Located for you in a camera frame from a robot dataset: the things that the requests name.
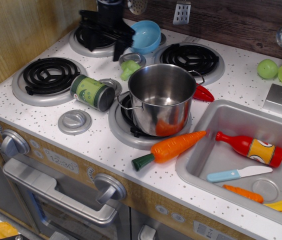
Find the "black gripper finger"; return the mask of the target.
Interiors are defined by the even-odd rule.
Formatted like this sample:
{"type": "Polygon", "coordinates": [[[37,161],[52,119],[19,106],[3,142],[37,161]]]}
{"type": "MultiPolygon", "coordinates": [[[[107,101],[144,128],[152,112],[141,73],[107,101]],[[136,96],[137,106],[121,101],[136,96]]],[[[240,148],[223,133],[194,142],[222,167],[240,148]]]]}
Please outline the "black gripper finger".
{"type": "Polygon", "coordinates": [[[113,61],[119,61],[119,58],[124,53],[124,51],[133,45],[133,38],[116,38],[114,44],[113,61]]]}
{"type": "Polygon", "coordinates": [[[100,27],[94,23],[81,23],[82,28],[81,36],[84,42],[84,46],[91,52],[96,48],[102,47],[102,36],[100,34],[100,27]]]}

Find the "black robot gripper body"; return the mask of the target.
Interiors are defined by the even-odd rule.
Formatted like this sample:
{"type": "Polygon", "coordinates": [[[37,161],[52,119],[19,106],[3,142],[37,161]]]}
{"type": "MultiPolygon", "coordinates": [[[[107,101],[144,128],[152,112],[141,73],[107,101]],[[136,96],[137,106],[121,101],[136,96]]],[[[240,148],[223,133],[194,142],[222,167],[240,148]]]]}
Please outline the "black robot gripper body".
{"type": "Polygon", "coordinates": [[[107,26],[133,38],[135,31],[123,20],[124,8],[124,0],[98,0],[96,11],[79,11],[81,16],[80,22],[107,26]]]}

